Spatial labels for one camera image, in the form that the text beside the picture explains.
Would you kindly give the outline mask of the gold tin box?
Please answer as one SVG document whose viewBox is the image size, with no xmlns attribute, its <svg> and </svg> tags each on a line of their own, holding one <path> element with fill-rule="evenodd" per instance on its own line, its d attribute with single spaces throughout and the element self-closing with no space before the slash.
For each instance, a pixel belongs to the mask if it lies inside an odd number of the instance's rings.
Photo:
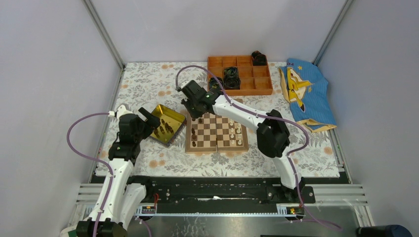
<svg viewBox="0 0 419 237">
<path fill-rule="evenodd" d="M 153 130 L 149 138 L 170 147 L 186 126 L 186 116 L 162 104 L 158 104 L 151 114 L 159 118 L 160 126 Z"/>
</svg>

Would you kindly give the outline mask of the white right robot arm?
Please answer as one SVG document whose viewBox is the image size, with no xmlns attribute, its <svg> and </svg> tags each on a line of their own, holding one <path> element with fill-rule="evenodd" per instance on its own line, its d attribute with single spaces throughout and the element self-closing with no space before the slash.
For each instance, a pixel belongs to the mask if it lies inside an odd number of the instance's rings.
<svg viewBox="0 0 419 237">
<path fill-rule="evenodd" d="M 185 96 L 181 104 L 191 117 L 199 118 L 205 113 L 227 117 L 256 134 L 257 148 L 271 158 L 279 172 L 283 196 L 287 202 L 296 203 L 303 197 L 305 183 L 290 158 L 290 132 L 288 121 L 272 109 L 269 112 L 253 109 L 232 99 L 219 88 L 205 90 L 194 80 L 177 86 L 176 90 Z"/>
</svg>

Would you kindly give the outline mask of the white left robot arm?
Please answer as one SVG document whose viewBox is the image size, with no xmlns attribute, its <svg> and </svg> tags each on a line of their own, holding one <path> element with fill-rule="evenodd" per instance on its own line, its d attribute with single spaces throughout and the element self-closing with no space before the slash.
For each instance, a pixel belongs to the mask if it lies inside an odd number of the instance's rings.
<svg viewBox="0 0 419 237">
<path fill-rule="evenodd" d="M 136 159 L 141 151 L 141 141 L 148 138 L 160 126 L 158 117 L 141 107 L 140 115 L 120 105 L 111 112 L 118 121 L 119 132 L 108 151 L 108 174 L 95 208 L 89 215 L 94 221 L 94 236 L 105 226 L 120 225 L 127 230 L 140 202 L 153 198 L 153 190 L 145 184 L 128 184 Z"/>
</svg>

